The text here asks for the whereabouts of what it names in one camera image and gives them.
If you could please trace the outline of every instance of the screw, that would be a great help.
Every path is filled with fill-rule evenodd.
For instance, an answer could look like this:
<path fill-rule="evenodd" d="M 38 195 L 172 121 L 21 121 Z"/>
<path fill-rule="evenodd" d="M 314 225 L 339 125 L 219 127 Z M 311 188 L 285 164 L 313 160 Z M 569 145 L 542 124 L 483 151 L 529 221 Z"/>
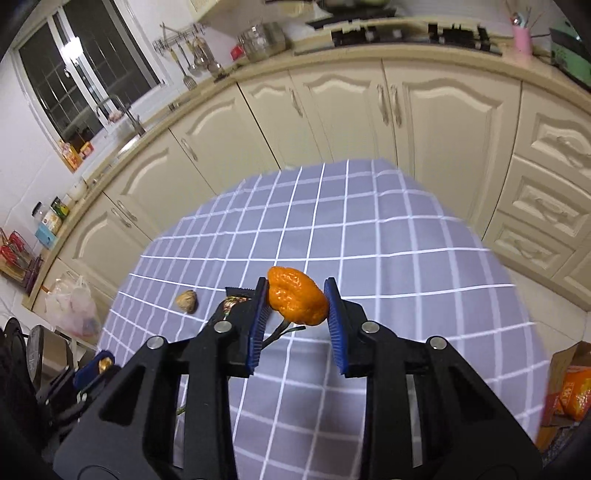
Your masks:
<path fill-rule="evenodd" d="M 365 333 L 376 333 L 379 330 L 379 325 L 375 322 L 364 322 L 361 329 Z"/>
<path fill-rule="evenodd" d="M 153 336 L 151 338 L 148 338 L 146 345 L 148 345 L 148 348 L 151 348 L 152 350 L 156 350 L 164 345 L 164 338 L 162 338 L 160 336 Z"/>
<path fill-rule="evenodd" d="M 447 347 L 447 340 L 445 340 L 443 337 L 433 337 L 431 340 L 429 340 L 429 345 L 431 345 L 431 347 L 433 347 L 435 350 L 443 350 L 445 347 Z"/>
<path fill-rule="evenodd" d="M 230 322 L 228 322 L 227 320 L 222 320 L 221 322 L 217 322 L 214 326 L 213 329 L 217 332 L 217 333 L 226 333 L 229 332 L 232 328 L 232 324 Z"/>

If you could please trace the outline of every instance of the orange pepper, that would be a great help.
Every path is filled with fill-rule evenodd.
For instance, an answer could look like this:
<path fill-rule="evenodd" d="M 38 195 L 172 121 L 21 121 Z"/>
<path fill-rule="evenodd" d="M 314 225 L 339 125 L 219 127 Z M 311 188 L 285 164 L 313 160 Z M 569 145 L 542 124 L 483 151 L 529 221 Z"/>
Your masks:
<path fill-rule="evenodd" d="M 309 326 L 324 322 L 329 302 L 308 275 L 295 268 L 271 267 L 267 278 L 269 304 L 285 320 Z"/>

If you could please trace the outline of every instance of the food package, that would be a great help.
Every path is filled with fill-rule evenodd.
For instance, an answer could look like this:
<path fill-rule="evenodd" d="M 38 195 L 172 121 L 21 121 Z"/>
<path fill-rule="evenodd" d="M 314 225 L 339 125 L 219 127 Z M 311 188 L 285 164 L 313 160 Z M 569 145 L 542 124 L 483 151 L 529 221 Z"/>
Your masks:
<path fill-rule="evenodd" d="M 582 421 L 591 406 L 591 367 L 571 365 L 566 371 L 560 392 L 564 413 L 575 421 Z"/>

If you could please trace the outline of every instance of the bottle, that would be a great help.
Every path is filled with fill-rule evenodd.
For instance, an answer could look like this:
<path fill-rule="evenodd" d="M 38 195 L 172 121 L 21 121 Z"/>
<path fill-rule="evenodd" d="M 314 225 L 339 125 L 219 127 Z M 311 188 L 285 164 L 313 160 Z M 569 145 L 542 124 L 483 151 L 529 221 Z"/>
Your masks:
<path fill-rule="evenodd" d="M 51 207 L 43 205 L 41 202 L 35 205 L 31 215 L 37 222 L 45 225 L 54 235 L 57 234 L 61 227 L 61 218 L 59 215 Z"/>
<path fill-rule="evenodd" d="M 65 220 L 70 214 L 70 209 L 59 199 L 59 197 L 53 199 L 51 208 L 53 208 L 54 212 L 56 212 L 57 216 L 62 220 Z"/>

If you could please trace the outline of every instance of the table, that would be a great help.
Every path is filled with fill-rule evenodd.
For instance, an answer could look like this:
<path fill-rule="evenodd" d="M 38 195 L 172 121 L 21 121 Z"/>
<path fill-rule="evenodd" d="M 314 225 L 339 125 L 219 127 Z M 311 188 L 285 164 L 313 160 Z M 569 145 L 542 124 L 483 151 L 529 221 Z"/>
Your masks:
<path fill-rule="evenodd" d="M 251 177 L 200 206 L 146 249 L 99 347 L 124 364 L 152 335 L 190 338 L 226 286 L 254 288 L 275 264 L 305 271 L 321 287 L 336 278 L 344 299 L 400 337 L 448 338 L 536 435 L 549 362 L 507 272 L 462 221 L 385 160 Z M 187 289 L 199 299 L 193 315 L 174 305 Z M 267 333 L 279 321 L 275 312 Z M 324 322 L 265 349 L 248 380 L 230 379 L 241 480 L 356 478 L 365 381 L 341 377 L 329 346 Z M 177 431 L 177 453 L 181 437 Z"/>

